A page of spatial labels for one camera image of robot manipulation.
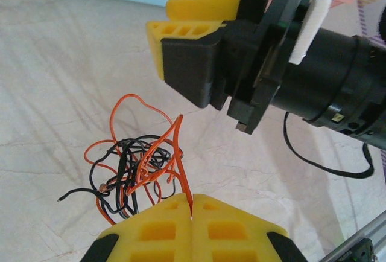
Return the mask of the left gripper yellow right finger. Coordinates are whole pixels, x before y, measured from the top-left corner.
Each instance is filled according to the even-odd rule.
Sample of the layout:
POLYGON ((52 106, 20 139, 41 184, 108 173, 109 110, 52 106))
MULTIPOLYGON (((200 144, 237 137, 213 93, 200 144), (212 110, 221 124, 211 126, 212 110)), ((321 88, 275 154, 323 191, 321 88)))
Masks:
POLYGON ((192 207, 192 261, 306 261, 281 226, 204 194, 192 207))

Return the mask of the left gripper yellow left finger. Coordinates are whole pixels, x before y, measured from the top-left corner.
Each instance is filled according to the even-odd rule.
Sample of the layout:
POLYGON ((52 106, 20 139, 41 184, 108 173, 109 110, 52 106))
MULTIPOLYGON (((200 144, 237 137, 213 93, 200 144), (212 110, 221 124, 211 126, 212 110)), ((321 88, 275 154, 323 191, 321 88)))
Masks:
POLYGON ((172 196, 103 231, 82 261, 192 261, 191 210, 172 196))

